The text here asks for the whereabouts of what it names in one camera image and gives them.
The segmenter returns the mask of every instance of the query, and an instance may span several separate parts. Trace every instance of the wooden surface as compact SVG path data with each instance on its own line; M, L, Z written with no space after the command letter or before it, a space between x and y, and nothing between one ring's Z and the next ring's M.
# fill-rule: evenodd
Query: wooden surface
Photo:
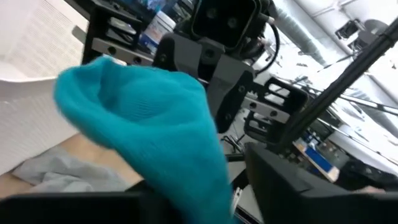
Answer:
M134 172L115 151L97 146L81 134L77 134L59 145L81 161L93 162L113 169L131 185L142 180L142 177ZM31 187L27 182L11 175L11 172L0 175L0 198L26 193Z

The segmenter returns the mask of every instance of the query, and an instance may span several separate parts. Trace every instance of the gray cloth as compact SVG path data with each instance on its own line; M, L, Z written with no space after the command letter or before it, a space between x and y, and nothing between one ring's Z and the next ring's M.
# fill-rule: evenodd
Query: gray cloth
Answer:
M26 160L12 173L31 183L31 192L120 192L129 186L109 168L82 162L61 147Z

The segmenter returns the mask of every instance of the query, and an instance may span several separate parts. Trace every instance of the knit fabric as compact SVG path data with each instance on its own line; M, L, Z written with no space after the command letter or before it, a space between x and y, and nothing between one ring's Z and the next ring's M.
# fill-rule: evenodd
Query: knit fabric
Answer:
M231 187L204 88L191 76L109 58L62 72L62 114L115 149L187 223L230 223Z

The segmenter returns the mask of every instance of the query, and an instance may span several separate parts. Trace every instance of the ventilation duct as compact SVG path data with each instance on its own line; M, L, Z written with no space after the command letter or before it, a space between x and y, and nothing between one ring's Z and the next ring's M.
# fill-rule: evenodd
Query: ventilation duct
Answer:
M313 57L323 66L347 56L294 0L274 0L274 4L276 26L304 55Z

